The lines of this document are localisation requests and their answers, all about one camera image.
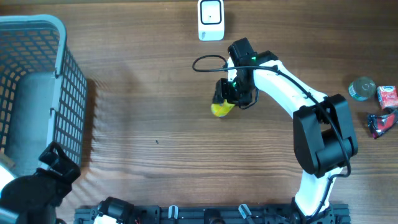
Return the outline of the yellow lidded jar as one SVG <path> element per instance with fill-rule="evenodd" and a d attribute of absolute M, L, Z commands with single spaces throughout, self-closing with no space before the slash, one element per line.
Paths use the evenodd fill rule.
<path fill-rule="evenodd" d="M 224 100 L 222 103 L 212 103 L 211 112 L 216 117 L 222 118 L 225 117 L 234 107 L 235 104 L 228 103 L 227 100 Z"/>

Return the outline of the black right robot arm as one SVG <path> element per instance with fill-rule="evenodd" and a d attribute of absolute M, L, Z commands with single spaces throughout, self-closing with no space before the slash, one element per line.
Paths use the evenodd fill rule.
<path fill-rule="evenodd" d="M 292 202 L 292 222 L 313 223 L 329 211 L 336 179 L 351 175 L 350 159 L 358 141 L 346 99 L 327 96 L 290 73 L 270 51 L 229 49 L 222 71 L 228 76 L 216 83 L 211 111 L 226 116 L 234 107 L 254 106 L 260 92 L 267 93 L 293 121 L 294 154 L 303 169 Z"/>

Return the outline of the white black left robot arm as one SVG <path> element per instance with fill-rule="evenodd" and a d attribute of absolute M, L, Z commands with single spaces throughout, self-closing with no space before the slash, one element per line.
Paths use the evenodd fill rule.
<path fill-rule="evenodd" d="M 39 156 L 50 169 L 38 168 L 32 175 L 18 177 L 1 191 L 1 224 L 55 224 L 56 208 L 72 191 L 72 183 L 81 175 L 57 142 L 51 142 Z"/>

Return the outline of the green tin can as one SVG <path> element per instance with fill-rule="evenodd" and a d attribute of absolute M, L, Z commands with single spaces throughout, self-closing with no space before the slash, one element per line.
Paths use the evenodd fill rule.
<path fill-rule="evenodd" d="M 366 101 L 376 93 L 376 84 L 369 77 L 359 77 L 348 87 L 350 96 L 357 101 Z"/>

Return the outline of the red white small carton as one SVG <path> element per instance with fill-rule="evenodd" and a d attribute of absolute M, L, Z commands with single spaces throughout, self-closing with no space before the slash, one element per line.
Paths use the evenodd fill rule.
<path fill-rule="evenodd" d="M 397 89 L 395 86 L 379 86 L 377 88 L 377 97 L 381 108 L 397 108 Z"/>

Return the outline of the dark snack packet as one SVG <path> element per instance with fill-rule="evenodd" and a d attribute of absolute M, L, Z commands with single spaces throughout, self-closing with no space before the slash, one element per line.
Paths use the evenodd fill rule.
<path fill-rule="evenodd" d="M 397 109 L 388 109 L 389 114 L 385 115 L 367 115 L 368 127 L 374 139 L 381 137 L 395 124 L 397 124 Z"/>

